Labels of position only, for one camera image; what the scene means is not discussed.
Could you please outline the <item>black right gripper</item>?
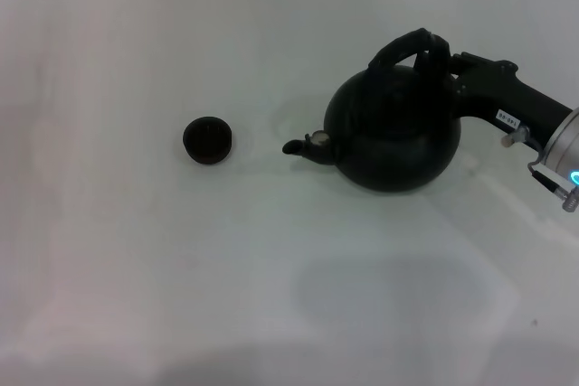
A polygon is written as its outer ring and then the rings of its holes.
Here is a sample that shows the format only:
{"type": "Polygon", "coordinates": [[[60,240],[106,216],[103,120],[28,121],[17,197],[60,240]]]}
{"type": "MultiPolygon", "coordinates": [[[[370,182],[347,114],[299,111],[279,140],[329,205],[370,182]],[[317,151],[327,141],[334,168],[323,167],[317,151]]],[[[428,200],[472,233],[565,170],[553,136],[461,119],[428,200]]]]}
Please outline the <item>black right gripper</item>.
{"type": "Polygon", "coordinates": [[[572,112],[519,80],[511,61],[466,52],[451,58],[449,43],[434,33],[427,43],[427,71],[448,72],[450,65],[450,73],[457,76],[451,84],[456,118],[479,118],[505,133],[524,126],[533,139],[546,143],[572,112]]]}

